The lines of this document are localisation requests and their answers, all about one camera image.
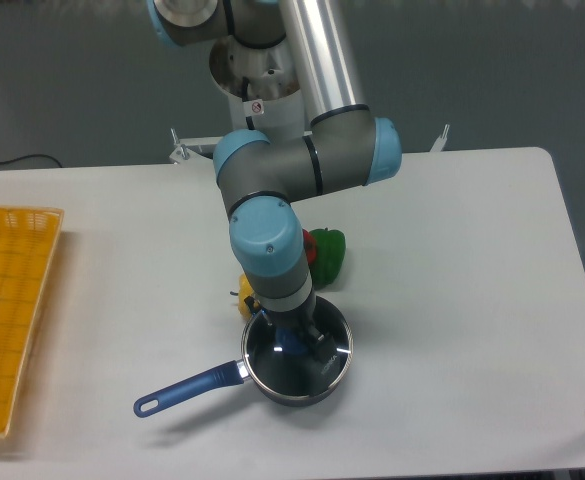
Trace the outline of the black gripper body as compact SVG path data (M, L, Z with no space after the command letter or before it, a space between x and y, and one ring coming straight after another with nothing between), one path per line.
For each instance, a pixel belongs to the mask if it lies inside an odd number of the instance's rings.
M269 323L277 328L295 330L305 329L314 324L316 294L310 292L305 300L294 307L281 306L278 302L269 302L264 306Z

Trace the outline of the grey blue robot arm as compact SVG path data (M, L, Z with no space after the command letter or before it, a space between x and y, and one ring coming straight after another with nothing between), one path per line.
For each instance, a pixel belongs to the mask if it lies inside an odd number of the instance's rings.
M237 105L213 153L232 250L265 317L330 356L296 201L393 177L401 144L363 96L338 1L151 1L157 34L211 41L210 71Z

